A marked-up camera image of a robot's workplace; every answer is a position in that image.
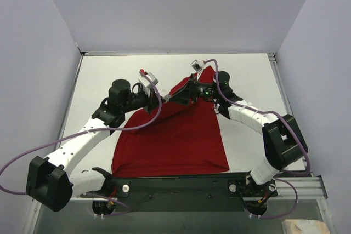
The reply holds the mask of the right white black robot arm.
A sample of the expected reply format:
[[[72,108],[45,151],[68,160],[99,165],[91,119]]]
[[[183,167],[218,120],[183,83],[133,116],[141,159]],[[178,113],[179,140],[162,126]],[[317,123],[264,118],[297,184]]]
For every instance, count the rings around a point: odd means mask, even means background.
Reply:
[[[218,113],[237,121],[263,136],[263,161],[246,175],[246,185],[261,186],[270,182],[287,166],[308,152],[301,131],[291,115],[277,117],[273,113],[261,113],[237,96],[229,86],[230,74],[219,71],[212,83],[202,83],[191,75],[186,83],[175,91],[170,102],[190,105],[202,98],[214,104]]]

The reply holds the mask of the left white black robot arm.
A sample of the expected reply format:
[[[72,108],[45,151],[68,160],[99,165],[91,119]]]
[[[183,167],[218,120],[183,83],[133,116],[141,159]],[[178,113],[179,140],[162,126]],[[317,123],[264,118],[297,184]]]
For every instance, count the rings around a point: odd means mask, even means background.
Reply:
[[[73,174],[73,170],[97,144],[119,130],[126,113],[161,108],[163,101],[157,84],[152,73],[139,76],[137,93],[127,80],[113,81],[108,96],[77,134],[70,135],[67,143],[45,158],[37,156],[30,162],[26,194],[54,212],[63,209],[75,195],[89,191],[103,197],[109,195],[112,182],[103,173],[93,168],[80,174]]]

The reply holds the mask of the red cloth garment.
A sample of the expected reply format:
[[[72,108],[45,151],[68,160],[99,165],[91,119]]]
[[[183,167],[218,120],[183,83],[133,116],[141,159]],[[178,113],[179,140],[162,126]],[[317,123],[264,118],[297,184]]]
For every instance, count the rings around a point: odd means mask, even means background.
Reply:
[[[147,127],[122,131],[111,164],[113,176],[121,178],[228,170],[214,105],[202,98],[189,106],[163,104]]]

